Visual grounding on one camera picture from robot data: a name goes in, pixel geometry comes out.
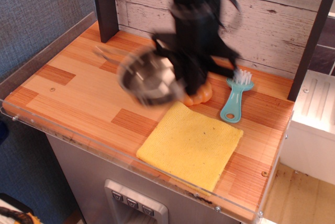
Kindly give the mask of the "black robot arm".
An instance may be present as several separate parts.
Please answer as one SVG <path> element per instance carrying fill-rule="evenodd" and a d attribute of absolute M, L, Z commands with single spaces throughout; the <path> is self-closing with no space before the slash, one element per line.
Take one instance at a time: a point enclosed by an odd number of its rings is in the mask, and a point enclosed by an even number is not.
<path fill-rule="evenodd" d="M 237 0 L 229 0 L 236 9 Z M 218 34 L 221 0 L 173 0 L 170 12 L 175 33 L 152 36 L 156 52 L 168 58 L 184 92 L 194 95 L 207 81 L 209 72 L 232 78 L 239 54 Z"/>

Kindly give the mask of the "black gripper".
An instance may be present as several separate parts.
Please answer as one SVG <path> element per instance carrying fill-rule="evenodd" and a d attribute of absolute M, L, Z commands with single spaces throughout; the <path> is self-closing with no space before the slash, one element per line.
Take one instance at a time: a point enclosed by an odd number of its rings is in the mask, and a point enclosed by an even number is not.
<path fill-rule="evenodd" d="M 176 79 L 185 84 L 187 95 L 195 95 L 205 84 L 208 72 L 233 76 L 237 69 L 237 52 L 229 48 L 218 34 L 223 24 L 219 13 L 186 19 L 174 16 L 176 33 L 157 32 L 152 36 L 157 53 L 167 57 Z"/>

